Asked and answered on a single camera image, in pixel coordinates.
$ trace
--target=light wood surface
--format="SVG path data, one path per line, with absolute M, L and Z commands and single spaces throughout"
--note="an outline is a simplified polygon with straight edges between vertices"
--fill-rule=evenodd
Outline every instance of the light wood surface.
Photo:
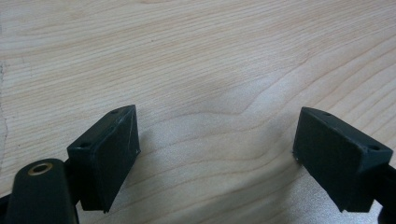
M 1 0 L 0 75 L 1 196 L 135 104 L 142 154 L 81 223 L 376 223 L 290 152 L 303 105 L 396 148 L 393 0 Z

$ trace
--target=clamp jaw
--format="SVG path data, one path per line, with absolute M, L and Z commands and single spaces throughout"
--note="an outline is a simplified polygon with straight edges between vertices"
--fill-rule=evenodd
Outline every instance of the clamp jaw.
M 380 223 L 396 223 L 396 170 L 393 151 L 336 116 L 301 110 L 293 154 L 342 212 L 369 212 L 374 200 L 384 207 Z
M 65 162 L 45 159 L 18 171 L 11 195 L 0 200 L 0 223 L 78 223 L 78 201 L 108 212 L 140 153 L 135 106 L 107 113 L 67 153 Z

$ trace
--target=screw hole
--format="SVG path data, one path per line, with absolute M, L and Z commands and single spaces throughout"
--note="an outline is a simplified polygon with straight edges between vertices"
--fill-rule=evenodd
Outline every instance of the screw hole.
M 49 162 L 40 163 L 32 167 L 32 169 L 29 170 L 28 175 L 42 175 L 50 169 L 52 169 L 52 163 Z
M 88 147 L 88 146 L 90 146 L 91 145 L 91 143 L 89 143 L 89 142 L 83 142 L 83 143 L 81 143 L 81 145 L 79 145 L 80 147 Z
M 378 150 L 380 149 L 380 147 L 374 146 L 374 145 L 369 145 L 369 148 L 370 148 L 371 150 L 376 150 L 376 151 L 378 151 Z

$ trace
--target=black bracket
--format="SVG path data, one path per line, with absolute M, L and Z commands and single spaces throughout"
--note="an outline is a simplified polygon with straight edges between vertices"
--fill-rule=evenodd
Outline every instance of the black bracket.
M 67 148 L 18 171 L 0 200 L 0 223 L 78 223 L 75 205 L 108 212 L 140 153 L 134 105 L 107 113 Z
M 378 221 L 396 223 L 390 148 L 332 114 L 303 107 L 293 153 L 340 211 L 369 212 L 377 200 L 383 205 Z

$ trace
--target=wood grain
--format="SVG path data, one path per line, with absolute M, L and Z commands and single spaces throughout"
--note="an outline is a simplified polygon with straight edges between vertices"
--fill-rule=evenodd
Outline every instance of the wood grain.
M 1 0 L 0 75 L 2 196 L 135 104 L 142 154 L 81 223 L 376 223 L 290 152 L 303 105 L 396 148 L 395 1 Z

